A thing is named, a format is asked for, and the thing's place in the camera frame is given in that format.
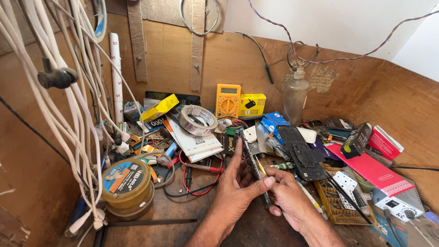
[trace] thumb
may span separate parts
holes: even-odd
[[[250,199],[254,199],[259,195],[262,195],[264,192],[267,192],[273,184],[276,182],[274,177],[265,177],[261,180],[254,182],[249,187],[245,188],[245,193]]]

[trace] yellow multimeter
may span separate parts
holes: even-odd
[[[216,117],[238,117],[241,86],[218,84],[216,86]]]

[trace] welsolo label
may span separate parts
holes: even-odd
[[[143,177],[144,171],[140,165],[134,162],[124,162],[104,176],[104,188],[113,194],[127,193],[139,186]]]

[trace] white wall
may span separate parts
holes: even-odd
[[[375,49],[400,21],[430,13],[436,3],[437,0],[252,0],[262,16],[287,27],[293,42],[318,43],[323,48],[355,54]],[[391,61],[422,22],[423,19],[402,24],[372,56]],[[260,19],[248,0],[229,0],[224,30],[288,41],[285,30]]]
[[[432,12],[439,10],[439,4]],[[392,62],[420,75],[439,81],[439,13],[419,26]]]

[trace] roll of tape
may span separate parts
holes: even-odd
[[[208,126],[204,126],[194,122],[189,115],[198,116],[204,120]],[[218,126],[216,117],[208,110],[198,105],[187,105],[181,109],[178,117],[180,126],[187,132],[197,136],[212,135]]]

